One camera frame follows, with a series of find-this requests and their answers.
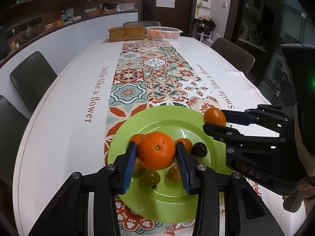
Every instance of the tile pattern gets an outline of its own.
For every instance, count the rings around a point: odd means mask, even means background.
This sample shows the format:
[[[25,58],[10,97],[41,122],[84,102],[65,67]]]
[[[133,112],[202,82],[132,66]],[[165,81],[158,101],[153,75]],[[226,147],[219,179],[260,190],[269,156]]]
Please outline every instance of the tile pattern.
[[[107,111],[104,152],[124,122],[145,109],[174,105],[204,113],[210,107],[220,109],[218,101],[169,42],[149,39],[125,41],[118,59]],[[259,186],[251,182],[257,194]],[[163,224],[131,211],[117,196],[117,218],[122,236],[190,236],[194,220]],[[224,235],[224,202],[220,203],[220,236]]]
[[[144,67],[143,72],[145,81],[176,80],[168,66]]]
[[[143,69],[125,69],[118,70],[115,72],[114,83],[122,84],[130,82],[141,82],[144,81]]]

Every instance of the dark gray chair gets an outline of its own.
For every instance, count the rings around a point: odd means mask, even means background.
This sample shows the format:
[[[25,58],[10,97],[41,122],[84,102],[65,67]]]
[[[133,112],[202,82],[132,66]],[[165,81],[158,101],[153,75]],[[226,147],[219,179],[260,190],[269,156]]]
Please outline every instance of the dark gray chair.
[[[0,95],[0,235],[18,236],[12,183],[16,155],[27,124],[28,119]]]
[[[224,38],[218,38],[211,48],[245,75],[249,73],[255,63],[253,55]]]
[[[10,187],[16,154],[28,119],[0,95],[0,178]]]
[[[39,101],[57,78],[57,74],[40,52],[35,52],[10,74],[11,81],[33,114]]]
[[[132,21],[125,22],[123,26],[144,26],[144,27],[160,27],[161,23],[159,21]]]

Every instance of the clear plastic container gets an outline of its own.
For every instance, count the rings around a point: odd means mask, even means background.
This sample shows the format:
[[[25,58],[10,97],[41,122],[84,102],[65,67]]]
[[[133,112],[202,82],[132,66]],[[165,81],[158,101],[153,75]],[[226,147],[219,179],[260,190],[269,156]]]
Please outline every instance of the clear plastic container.
[[[149,39],[168,42],[177,41],[183,32],[172,27],[146,27],[145,29]]]

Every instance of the tangerine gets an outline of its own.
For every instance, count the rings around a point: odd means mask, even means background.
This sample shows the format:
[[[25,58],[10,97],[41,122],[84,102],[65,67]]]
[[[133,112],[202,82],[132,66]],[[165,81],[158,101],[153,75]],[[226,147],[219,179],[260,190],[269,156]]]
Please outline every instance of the tangerine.
[[[148,133],[142,137],[137,147],[137,157],[147,169],[166,169],[174,162],[175,143],[163,132]]]
[[[204,112],[204,122],[225,126],[226,118],[221,110],[216,107],[211,107]]]
[[[134,164],[133,172],[136,174],[141,174],[145,170],[146,170],[146,168],[141,164],[141,162],[137,158],[136,163]]]
[[[130,138],[129,143],[135,142],[138,145],[143,136],[144,134],[135,134]]]
[[[192,142],[188,139],[188,138],[179,138],[175,141],[175,144],[177,144],[178,142],[183,142],[185,149],[188,153],[190,153],[190,151],[193,148],[193,144]]]

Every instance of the green tomato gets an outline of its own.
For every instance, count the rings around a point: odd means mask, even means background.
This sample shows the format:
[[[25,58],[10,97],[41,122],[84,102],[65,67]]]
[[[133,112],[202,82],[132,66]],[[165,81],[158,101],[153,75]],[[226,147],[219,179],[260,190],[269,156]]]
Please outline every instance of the green tomato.
[[[145,170],[140,178],[140,183],[142,183],[144,186],[152,187],[153,189],[156,189],[160,181],[161,177],[159,173],[154,170]]]

